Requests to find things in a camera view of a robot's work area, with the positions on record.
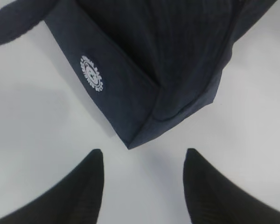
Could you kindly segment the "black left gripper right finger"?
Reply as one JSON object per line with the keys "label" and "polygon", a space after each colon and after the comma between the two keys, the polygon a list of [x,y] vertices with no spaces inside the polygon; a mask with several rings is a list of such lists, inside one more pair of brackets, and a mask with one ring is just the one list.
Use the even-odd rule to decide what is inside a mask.
{"label": "black left gripper right finger", "polygon": [[280,224],[280,212],[249,195],[189,148],[183,167],[185,202],[193,224]]}

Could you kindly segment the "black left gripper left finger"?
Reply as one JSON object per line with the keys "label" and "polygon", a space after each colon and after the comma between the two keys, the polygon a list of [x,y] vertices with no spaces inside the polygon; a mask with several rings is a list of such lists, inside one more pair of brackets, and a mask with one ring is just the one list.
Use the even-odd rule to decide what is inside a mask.
{"label": "black left gripper left finger", "polygon": [[94,149],[54,187],[0,218],[0,224],[95,224],[104,182],[103,153]]}

